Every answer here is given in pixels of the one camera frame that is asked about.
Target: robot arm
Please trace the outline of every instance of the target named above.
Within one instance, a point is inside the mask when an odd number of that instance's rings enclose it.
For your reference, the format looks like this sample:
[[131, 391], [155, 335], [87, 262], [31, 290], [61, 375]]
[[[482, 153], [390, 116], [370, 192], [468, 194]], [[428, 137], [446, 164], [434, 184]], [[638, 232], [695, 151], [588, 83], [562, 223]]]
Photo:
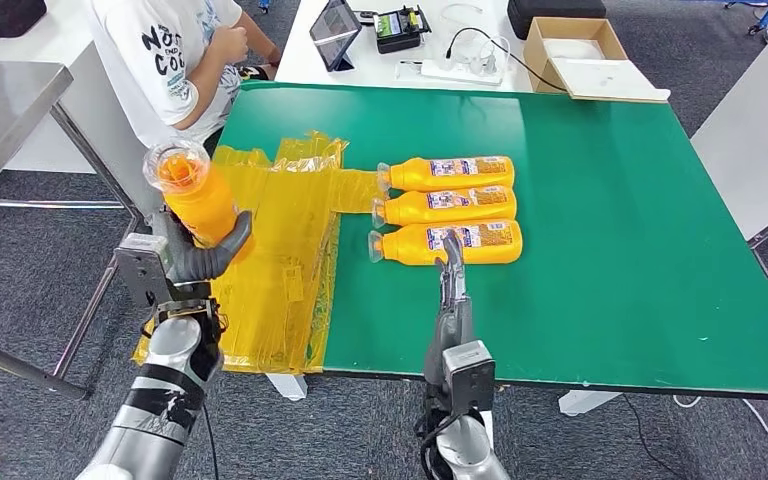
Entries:
[[440, 310], [425, 354], [425, 415], [420, 461], [426, 476], [456, 480], [509, 480], [480, 412], [493, 408], [495, 362], [472, 328], [463, 249], [449, 230], [443, 239], [447, 262], [440, 267]]
[[155, 232], [163, 236], [131, 234], [116, 249], [132, 295], [152, 306], [157, 324], [145, 363], [78, 480], [171, 479], [207, 385], [222, 367], [218, 305], [206, 280], [222, 274], [248, 239], [251, 213], [241, 213], [212, 249], [187, 242], [168, 213]]

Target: bottle cap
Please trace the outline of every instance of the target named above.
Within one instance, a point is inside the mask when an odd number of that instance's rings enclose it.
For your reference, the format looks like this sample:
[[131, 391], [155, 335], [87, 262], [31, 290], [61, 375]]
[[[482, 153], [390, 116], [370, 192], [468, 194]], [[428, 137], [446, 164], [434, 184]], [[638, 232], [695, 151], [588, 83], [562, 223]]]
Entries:
[[143, 175], [163, 193], [198, 189], [207, 178], [210, 156], [200, 144], [181, 138], [155, 145], [143, 159]]
[[378, 164], [378, 188], [381, 189], [382, 192], [387, 192], [390, 190], [390, 187], [392, 186], [392, 182], [390, 182], [390, 165], [387, 165], [386, 163], [379, 163]]
[[381, 228], [387, 223], [387, 208], [384, 200], [380, 198], [372, 199], [372, 226]]
[[369, 232], [369, 260], [372, 263], [380, 262], [384, 258], [384, 235], [375, 230]]

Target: yellow plastic bag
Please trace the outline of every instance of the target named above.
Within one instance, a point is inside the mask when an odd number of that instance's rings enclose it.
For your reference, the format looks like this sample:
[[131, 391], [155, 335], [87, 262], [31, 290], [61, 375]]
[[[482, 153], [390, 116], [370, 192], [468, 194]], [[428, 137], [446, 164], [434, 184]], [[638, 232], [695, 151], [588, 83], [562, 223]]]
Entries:
[[[211, 283], [226, 317], [225, 370], [322, 370], [337, 259], [337, 212], [368, 213], [380, 196], [375, 172], [343, 170], [348, 145], [312, 132], [285, 138], [275, 161], [262, 150], [220, 146], [214, 167], [237, 206], [252, 210], [254, 248]], [[134, 358], [141, 361], [147, 342]]]

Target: orange juice bottle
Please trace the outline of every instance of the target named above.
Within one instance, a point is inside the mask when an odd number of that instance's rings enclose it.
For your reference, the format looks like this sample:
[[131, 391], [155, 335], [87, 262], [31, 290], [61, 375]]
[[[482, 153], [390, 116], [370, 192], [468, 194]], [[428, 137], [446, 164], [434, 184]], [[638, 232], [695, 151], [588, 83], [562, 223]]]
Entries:
[[210, 157], [198, 143], [174, 139], [155, 146], [146, 153], [143, 174], [203, 246], [215, 246], [234, 228], [231, 187], [210, 168]]
[[516, 217], [516, 197], [509, 187], [444, 190], [442, 192], [405, 192], [392, 200], [372, 201], [372, 224], [440, 223], [482, 218]]
[[426, 160], [411, 158], [401, 165], [378, 164], [378, 186], [435, 192], [447, 188], [514, 185], [514, 164], [510, 157], [465, 157]]
[[454, 229], [463, 243], [464, 262], [511, 263], [522, 253], [522, 232], [516, 220], [414, 224], [388, 234], [369, 232], [369, 259], [397, 260], [405, 265], [433, 265], [446, 260], [443, 238]]

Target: person's hand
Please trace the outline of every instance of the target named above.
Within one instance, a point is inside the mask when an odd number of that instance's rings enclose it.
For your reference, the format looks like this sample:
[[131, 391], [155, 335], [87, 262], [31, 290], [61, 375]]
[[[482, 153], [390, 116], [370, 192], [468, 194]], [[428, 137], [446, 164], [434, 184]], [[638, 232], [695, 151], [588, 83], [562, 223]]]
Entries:
[[210, 48], [219, 52], [226, 64], [242, 62], [249, 53], [246, 29], [216, 27], [213, 38], [210, 40]]

